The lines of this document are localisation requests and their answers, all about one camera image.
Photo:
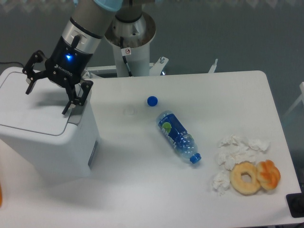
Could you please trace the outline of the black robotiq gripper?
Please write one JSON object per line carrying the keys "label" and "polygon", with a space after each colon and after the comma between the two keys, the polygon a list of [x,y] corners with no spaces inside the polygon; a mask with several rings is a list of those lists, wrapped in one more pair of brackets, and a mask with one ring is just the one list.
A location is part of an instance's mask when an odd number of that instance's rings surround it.
{"label": "black robotiq gripper", "polygon": [[[63,115],[66,114],[70,107],[83,106],[93,86],[93,81],[84,80],[81,76],[92,54],[76,48],[80,41],[80,35],[76,35],[71,44],[60,38],[50,58],[47,59],[45,54],[38,50],[31,55],[22,69],[22,73],[27,76],[27,95],[31,93],[36,82],[44,78],[48,78],[50,81],[65,88],[69,101],[62,111]],[[34,65],[42,62],[45,62],[46,69],[35,72]],[[76,84],[80,84],[81,96],[76,94]]]}

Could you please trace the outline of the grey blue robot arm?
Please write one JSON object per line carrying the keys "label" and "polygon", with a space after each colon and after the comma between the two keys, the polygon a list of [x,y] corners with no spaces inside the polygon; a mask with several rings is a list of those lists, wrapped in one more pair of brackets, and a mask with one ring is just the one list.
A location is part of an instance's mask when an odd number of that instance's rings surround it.
{"label": "grey blue robot arm", "polygon": [[119,77],[150,74],[150,43],[156,33],[143,0],[80,0],[52,55],[32,54],[22,72],[30,94],[43,78],[66,90],[66,108],[83,106],[93,82],[82,76],[102,39],[113,47]]}

